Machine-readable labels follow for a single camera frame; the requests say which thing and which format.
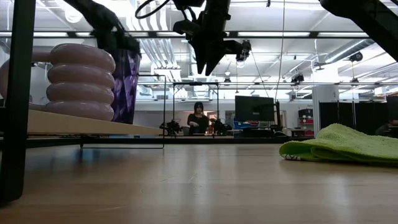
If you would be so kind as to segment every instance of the woman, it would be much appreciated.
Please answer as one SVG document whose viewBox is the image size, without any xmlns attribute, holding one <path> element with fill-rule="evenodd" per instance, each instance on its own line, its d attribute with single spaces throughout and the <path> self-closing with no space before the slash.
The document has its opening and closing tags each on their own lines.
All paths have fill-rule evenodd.
<svg viewBox="0 0 398 224">
<path fill-rule="evenodd" d="M 203 114 L 203 103 L 196 102 L 194 112 L 188 116 L 189 134 L 205 134 L 209 119 Z"/>
</svg>

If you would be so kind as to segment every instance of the microfiber cloth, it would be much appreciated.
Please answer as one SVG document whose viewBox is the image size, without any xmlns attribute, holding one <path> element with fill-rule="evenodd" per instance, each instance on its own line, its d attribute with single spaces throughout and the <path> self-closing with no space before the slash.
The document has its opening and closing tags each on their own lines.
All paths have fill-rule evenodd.
<svg viewBox="0 0 398 224">
<path fill-rule="evenodd" d="M 341 124 L 332 124 L 322 129 L 316 139 L 283 144 L 279 154 L 287 160 L 398 166 L 398 139 L 368 136 Z"/>
</svg>

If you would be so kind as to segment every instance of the wooden shelf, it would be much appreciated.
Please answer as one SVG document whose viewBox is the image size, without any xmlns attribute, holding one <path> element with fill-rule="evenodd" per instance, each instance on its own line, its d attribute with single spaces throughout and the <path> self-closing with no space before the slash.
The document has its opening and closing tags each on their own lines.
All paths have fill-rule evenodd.
<svg viewBox="0 0 398 224">
<path fill-rule="evenodd" d="M 29 110 L 27 132 L 28 134 L 162 134 L 163 130 Z"/>
</svg>

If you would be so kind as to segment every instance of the desk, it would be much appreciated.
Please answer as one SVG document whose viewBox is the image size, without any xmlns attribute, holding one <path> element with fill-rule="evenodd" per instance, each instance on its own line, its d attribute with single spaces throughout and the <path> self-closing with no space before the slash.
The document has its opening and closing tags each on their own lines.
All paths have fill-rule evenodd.
<svg viewBox="0 0 398 224">
<path fill-rule="evenodd" d="M 193 136 L 165 136 L 165 138 L 167 138 L 167 139 L 170 139 L 170 138 L 171 139 L 213 139 L 213 138 L 215 138 L 215 139 L 233 139 L 234 136 L 212 136 L 212 135 L 209 135 L 209 136 L 197 135 L 197 136 L 195 136 L 195 135 L 193 135 Z"/>
<path fill-rule="evenodd" d="M 0 220 L 398 223 L 398 169 L 285 161 L 279 147 L 170 145 L 164 155 L 84 149 L 81 157 L 76 146 L 28 150 L 25 192 L 0 209 Z"/>
</svg>

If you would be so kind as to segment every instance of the black shirt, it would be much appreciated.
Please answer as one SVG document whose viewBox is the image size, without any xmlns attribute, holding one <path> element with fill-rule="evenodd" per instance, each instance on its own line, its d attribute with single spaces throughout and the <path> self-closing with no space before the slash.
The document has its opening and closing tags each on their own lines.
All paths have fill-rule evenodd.
<svg viewBox="0 0 398 224">
<path fill-rule="evenodd" d="M 189 125 L 189 122 L 191 122 L 191 121 L 198 123 L 199 127 L 190 126 L 189 134 L 205 134 L 206 133 L 206 129 L 209 126 L 209 119 L 205 115 L 202 115 L 201 118 L 198 118 L 194 114 L 190 114 L 188 116 L 187 124 Z"/>
</svg>

